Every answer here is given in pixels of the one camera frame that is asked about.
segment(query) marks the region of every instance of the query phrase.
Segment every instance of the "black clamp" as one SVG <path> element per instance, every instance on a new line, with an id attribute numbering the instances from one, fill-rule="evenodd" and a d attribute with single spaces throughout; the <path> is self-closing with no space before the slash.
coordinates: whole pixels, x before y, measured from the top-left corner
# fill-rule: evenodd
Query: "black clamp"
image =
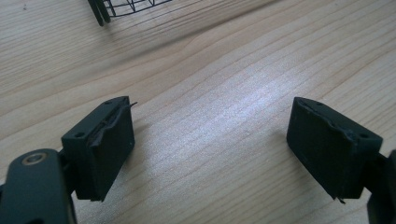
<path id="1" fill-rule="evenodd" d="M 62 137 L 64 148 L 28 152 L 0 186 L 0 223 L 77 223 L 70 194 L 103 201 L 134 148 L 127 96 L 106 101 Z"/>
<path id="2" fill-rule="evenodd" d="M 322 103 L 296 97 L 287 141 L 334 199 L 358 199 L 367 188 L 370 223 L 395 223 L 396 150 L 381 155 L 380 136 Z"/>

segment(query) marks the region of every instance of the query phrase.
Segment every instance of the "light wood surface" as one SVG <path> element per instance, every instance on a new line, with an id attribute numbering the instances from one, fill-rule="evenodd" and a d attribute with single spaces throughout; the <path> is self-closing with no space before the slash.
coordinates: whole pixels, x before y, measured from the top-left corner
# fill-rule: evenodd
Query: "light wood surface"
<path id="1" fill-rule="evenodd" d="M 286 143 L 294 96 L 396 147 L 396 2 L 177 1 L 99 27 L 86 1 L 0 2 L 0 183 L 7 166 L 129 95 L 136 145 L 79 223 L 368 223 Z"/>

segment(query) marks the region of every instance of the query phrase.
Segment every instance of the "wire basket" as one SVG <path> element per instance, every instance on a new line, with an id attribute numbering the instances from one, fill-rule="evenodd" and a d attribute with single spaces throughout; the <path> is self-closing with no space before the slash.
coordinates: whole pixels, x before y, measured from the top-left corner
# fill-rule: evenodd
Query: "wire basket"
<path id="1" fill-rule="evenodd" d="M 110 17 L 121 17 L 156 7 L 172 0 L 104 0 Z"/>
<path id="2" fill-rule="evenodd" d="M 100 26 L 121 17 L 159 6 L 172 0 L 88 0 Z"/>

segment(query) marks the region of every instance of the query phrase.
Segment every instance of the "wooden table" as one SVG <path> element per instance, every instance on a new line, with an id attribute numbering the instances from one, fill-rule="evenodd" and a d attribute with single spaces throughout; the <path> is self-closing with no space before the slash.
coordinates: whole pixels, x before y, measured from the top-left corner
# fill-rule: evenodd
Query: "wooden table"
<path id="1" fill-rule="evenodd" d="M 294 157 L 294 96 L 396 146 L 396 2 L 174 0 L 99 27 L 86 1 L 0 2 L 0 183 L 7 166 L 129 95 L 136 145 L 79 223 L 367 223 Z"/>

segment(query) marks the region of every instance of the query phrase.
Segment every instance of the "screw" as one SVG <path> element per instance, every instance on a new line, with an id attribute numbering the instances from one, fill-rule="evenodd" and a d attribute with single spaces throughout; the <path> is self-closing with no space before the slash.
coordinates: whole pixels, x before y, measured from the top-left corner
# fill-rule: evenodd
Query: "screw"
<path id="1" fill-rule="evenodd" d="M 22 164 L 23 165 L 34 165 L 42 162 L 44 159 L 47 158 L 47 153 L 45 152 L 37 152 L 32 155 L 29 155 L 23 158 Z"/>

